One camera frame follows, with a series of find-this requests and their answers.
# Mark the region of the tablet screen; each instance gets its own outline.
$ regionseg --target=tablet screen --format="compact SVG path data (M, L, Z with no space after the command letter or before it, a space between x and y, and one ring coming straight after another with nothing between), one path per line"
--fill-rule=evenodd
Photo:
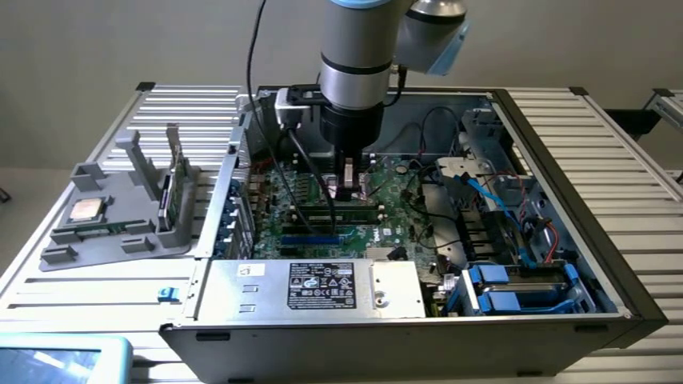
M85 384L99 354L97 350L0 348L0 382Z

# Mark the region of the black cable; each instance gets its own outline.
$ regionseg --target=black cable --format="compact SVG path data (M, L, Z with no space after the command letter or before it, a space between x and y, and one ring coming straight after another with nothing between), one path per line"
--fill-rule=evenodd
M436 166L432 164L431 166L426 166L426 167L420 168L417 170L417 172L415 172L413 176L408 180L408 184L405 185L405 190L409 188L409 185L413 183L413 180L416 179L417 175L421 174L423 172L426 172L431 168L436 169Z
M384 108L388 108L393 104L397 103L397 100L401 98L403 89L405 88L405 81L408 80L408 68L404 66L397 67L397 89L396 94L393 95L393 100L388 104L384 104Z
M291 204L295 206L296 214L301 218L304 226L311 231L311 233L317 234L319 232L312 228L311 223L307 220L307 217L301 213L301 209L299 208L299 203L296 202L295 194L291 192L289 184L287 183L285 172L281 170L280 164L277 163L277 158L275 157L275 150L272 145L268 142L268 138L265 137L264 128L260 124L259 113L256 112L256 103L253 102L253 92L252 92L252 60L253 60L253 48L256 47L256 39L259 37L259 28L260 28L260 19L264 14L265 1L261 0L259 5L259 11L256 13L256 20L253 22L253 32L252 32L252 41L248 45L248 55L247 55L247 96L248 102L253 108L253 118L256 119L256 127L259 128L260 135L264 139L265 146L268 147L269 156L273 158L275 169L277 170L277 175L281 178L281 183L287 191L287 195L291 199Z
M423 117L423 123L420 124L420 137L419 137L419 148L421 150L421 153L424 153L427 151L427 140L424 139L424 128L426 128L426 125L427 125L427 120L430 119L430 116L434 112L436 112L438 110L443 110L444 112L448 112L456 122L456 137L460 135L460 126L459 126L459 120L458 120L458 115L456 113L452 111L451 108L448 108L447 106L435 106L431 110L427 111L427 114L424 115Z
M281 143L285 141L287 132L281 131L280 136L277 137L277 141L275 142L275 158L280 158L280 147Z
M381 189L381 188L384 187L384 185L388 183L388 180L389 180L389 179L387 178L387 179L381 182L381 184L379 185L379 187L377 187L377 188L375 188L375 189L372 190L372 192L369 192L369 193L367 194L367 197L372 196L373 194L376 194L376 193L380 191L380 189Z
M327 184L324 183L323 176L320 175L320 171L317 170L317 167L315 163L312 162L311 156L308 156L307 151L303 148L301 142L299 141L299 137L296 136L296 131L293 129L287 130L287 134L289 135L289 140L292 144L296 147L296 150L299 151L299 155L303 158L303 161L308 165L308 169L311 170L312 176L315 177L317 181L317 185L320 186L320 190L323 191L324 198L328 201L328 208L329 208L329 221L332 222L332 234L336 232L336 226L337 226L337 216L333 211L333 200L332 195L329 194L329 188Z
M458 240L454 240L452 242L448 242L448 243L446 243L446 244L442 244L440 246L428 246L428 245L423 244L423 242L421 242L421 237L423 237L424 232L427 231L427 228L430 228L431 226L432 226L432 225L430 224L428 226L426 226L426 227L423 228L423 230L421 230L421 231L419 232L419 234L417 234L417 238L415 239L415 242L416 242L416 243L417 243L423 248L427 248L428 250L438 250L439 248L443 248L444 246L451 246L451 245L454 245L456 242L462 242L462 240L460 240L460 239L458 239Z
M383 147L377 148L376 150L373 150L376 153L381 153L384 150L387 150L387 148L389 146L393 145L393 143L400 139L400 137L403 136L403 134L405 133L405 131L408 130L408 128L413 126L415 128L417 128L417 131L421 131L420 129L420 126L416 122L409 122L408 124L405 124L401 128L401 130L397 132L396 136L392 138L392 140L388 142L388 144L385 144Z
M432 218L444 218L446 220L451 220L454 222L454 224L458 225L458 221L451 216L446 216L444 214L431 214L430 212L427 212L427 211L421 210L420 208L417 208L416 206L413 206L413 204L411 202L407 202L407 203L408 203L411 210L413 210L419 214L423 214L424 216L431 216Z

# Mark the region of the capacitor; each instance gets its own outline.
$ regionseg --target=capacitor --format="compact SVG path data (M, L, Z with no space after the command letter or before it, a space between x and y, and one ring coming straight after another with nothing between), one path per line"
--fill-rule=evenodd
M405 166L396 166L396 168L393 168L393 170L401 176L404 176L408 173L408 168Z

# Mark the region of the power supply label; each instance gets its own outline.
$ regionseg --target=power supply label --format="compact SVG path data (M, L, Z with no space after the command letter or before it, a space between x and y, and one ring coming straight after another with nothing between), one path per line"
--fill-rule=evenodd
M293 310L353 310L353 263L293 262L289 264L287 305Z

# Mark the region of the white wall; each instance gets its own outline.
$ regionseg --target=white wall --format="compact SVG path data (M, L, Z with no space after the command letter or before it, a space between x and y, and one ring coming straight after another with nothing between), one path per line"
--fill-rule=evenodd
M315 79L323 1L269 0L256 84ZM257 3L3 0L0 164L71 168L139 81L243 84ZM652 87L683 87L683 1L468 4L472 32L451 75L411 76L409 85L584 86L603 106L624 107Z

